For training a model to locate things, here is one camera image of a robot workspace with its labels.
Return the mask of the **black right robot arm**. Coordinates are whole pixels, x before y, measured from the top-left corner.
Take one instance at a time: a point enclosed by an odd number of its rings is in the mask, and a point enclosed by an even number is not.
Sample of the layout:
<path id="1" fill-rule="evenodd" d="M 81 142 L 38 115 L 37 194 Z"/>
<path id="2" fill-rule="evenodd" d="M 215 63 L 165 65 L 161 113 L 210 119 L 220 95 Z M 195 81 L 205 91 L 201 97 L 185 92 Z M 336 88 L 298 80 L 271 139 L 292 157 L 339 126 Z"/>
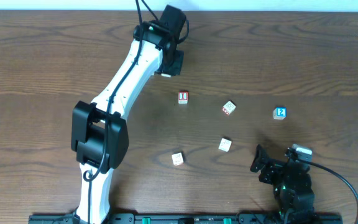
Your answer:
<path id="1" fill-rule="evenodd" d="M 310 162 L 313 151 L 293 144 L 285 153 L 287 161 L 272 159 L 259 144 L 250 171 L 259 172 L 259 181 L 273 186 L 273 197 L 278 211 L 273 212 L 270 223 L 306 223 L 314 212 L 314 192 L 311 189 Z"/>

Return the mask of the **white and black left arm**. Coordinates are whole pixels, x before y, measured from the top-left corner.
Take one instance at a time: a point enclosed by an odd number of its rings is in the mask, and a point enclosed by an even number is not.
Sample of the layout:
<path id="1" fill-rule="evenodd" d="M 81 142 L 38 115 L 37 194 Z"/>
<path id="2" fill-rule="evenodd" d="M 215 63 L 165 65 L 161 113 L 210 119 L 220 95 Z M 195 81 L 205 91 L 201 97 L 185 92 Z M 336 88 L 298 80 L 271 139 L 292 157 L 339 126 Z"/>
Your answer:
<path id="1" fill-rule="evenodd" d="M 184 53 L 178 45 L 189 22 L 167 5 L 160 18 L 139 21 L 124 63 L 91 103 L 77 102 L 72 114 L 71 149 L 82 174 L 80 204 L 72 223 L 104 223 L 109 218 L 109 191 L 114 170 L 129 147 L 127 118 L 139 93 L 154 74 L 179 75 Z"/>

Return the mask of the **red letter I block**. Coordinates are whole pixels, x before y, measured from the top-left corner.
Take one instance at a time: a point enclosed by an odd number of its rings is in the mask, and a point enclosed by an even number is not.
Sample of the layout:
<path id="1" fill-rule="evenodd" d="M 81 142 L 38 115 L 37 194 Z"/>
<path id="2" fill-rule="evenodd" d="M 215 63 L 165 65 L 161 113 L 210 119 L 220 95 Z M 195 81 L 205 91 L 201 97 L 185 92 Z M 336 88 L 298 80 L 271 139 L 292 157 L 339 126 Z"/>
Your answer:
<path id="1" fill-rule="evenodd" d="M 188 92 L 187 91 L 180 91 L 178 93 L 178 103 L 179 104 L 187 104 L 188 103 Z"/>

